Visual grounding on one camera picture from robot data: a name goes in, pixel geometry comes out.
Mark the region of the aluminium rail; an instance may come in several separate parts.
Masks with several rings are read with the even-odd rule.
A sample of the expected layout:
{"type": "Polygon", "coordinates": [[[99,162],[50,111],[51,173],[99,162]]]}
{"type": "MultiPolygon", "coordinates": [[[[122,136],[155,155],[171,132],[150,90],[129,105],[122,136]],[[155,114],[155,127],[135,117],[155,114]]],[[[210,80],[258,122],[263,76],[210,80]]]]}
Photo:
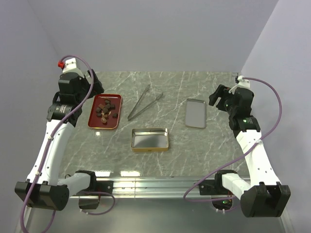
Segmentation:
{"type": "MultiPolygon", "coordinates": [[[[108,192],[119,199],[181,199],[199,177],[99,177],[97,190],[108,192]]],[[[229,192],[214,188],[214,179],[208,178],[203,184],[187,194],[188,199],[226,197],[229,192]]]]}

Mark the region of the dark square chocolate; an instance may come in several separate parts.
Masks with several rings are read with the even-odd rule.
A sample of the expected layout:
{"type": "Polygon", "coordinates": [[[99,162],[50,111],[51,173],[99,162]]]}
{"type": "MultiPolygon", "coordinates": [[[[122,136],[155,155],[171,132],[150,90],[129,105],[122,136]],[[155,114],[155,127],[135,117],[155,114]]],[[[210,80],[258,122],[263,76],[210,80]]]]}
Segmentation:
{"type": "Polygon", "coordinates": [[[103,110],[102,109],[97,109],[96,110],[96,116],[100,117],[103,114],[103,110]]]}

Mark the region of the red rectangular tray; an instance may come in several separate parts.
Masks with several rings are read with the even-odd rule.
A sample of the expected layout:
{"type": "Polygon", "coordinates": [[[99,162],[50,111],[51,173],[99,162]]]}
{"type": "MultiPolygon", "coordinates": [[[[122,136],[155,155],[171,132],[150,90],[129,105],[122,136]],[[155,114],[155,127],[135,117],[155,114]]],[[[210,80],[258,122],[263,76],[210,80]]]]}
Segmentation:
{"type": "Polygon", "coordinates": [[[93,105],[88,120],[88,127],[92,129],[114,130],[118,127],[121,117],[122,97],[119,94],[98,94],[94,97],[93,105]],[[104,99],[109,99],[111,102],[106,104],[104,99]],[[110,104],[115,104],[115,109],[110,108],[110,104]],[[102,109],[103,114],[96,116],[96,110],[102,109]],[[113,118],[113,114],[118,113],[117,118],[113,118]],[[106,118],[107,122],[102,123],[101,118],[106,118]]]}

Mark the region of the gold tin box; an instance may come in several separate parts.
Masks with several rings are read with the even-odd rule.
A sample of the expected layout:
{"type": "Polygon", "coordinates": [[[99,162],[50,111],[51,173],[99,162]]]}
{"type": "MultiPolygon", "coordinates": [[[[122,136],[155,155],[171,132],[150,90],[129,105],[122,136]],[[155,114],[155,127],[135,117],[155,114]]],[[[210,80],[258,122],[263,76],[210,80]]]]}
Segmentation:
{"type": "Polygon", "coordinates": [[[140,128],[131,133],[133,152],[164,152],[169,149],[167,128],[140,128]]]}

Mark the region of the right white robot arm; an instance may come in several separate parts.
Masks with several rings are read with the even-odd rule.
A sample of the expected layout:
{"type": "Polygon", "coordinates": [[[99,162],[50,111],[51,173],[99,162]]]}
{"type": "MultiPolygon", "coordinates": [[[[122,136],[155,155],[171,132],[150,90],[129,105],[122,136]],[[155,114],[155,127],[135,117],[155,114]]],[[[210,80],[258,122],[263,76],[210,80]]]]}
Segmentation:
{"type": "Polygon", "coordinates": [[[220,170],[215,175],[215,191],[228,190],[240,200],[245,217],[280,217],[290,198],[288,185],[283,185],[275,174],[265,151],[260,126],[251,114],[254,93],[237,87],[234,93],[219,85],[209,96],[209,105],[227,112],[229,126],[240,145],[250,175],[250,183],[235,171],[220,170]]]}

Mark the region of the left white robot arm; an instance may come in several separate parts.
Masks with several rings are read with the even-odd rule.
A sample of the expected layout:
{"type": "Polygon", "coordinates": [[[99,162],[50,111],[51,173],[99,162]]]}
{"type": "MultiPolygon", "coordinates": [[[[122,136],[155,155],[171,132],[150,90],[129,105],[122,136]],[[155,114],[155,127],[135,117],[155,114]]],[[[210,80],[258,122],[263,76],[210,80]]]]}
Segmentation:
{"type": "Polygon", "coordinates": [[[83,99],[104,92],[94,70],[88,70],[88,74],[93,76],[94,84],[76,72],[60,75],[59,91],[48,108],[46,133],[35,165],[26,180],[17,182],[15,186],[15,193],[21,200],[30,194],[29,207],[61,211],[69,197],[80,191],[93,195],[98,189],[93,171],[78,170],[67,181],[58,176],[66,145],[82,110],[78,109],[68,119],[64,117],[83,99]]]}

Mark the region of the grey tin lid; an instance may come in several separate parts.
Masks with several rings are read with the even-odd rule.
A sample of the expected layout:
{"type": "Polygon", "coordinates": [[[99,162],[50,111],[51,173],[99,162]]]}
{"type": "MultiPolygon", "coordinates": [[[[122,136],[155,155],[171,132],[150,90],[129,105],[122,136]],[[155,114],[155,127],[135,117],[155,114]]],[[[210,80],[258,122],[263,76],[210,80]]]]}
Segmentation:
{"type": "Polygon", "coordinates": [[[198,129],[206,127],[206,102],[204,100],[187,99],[185,125],[198,129]]]}

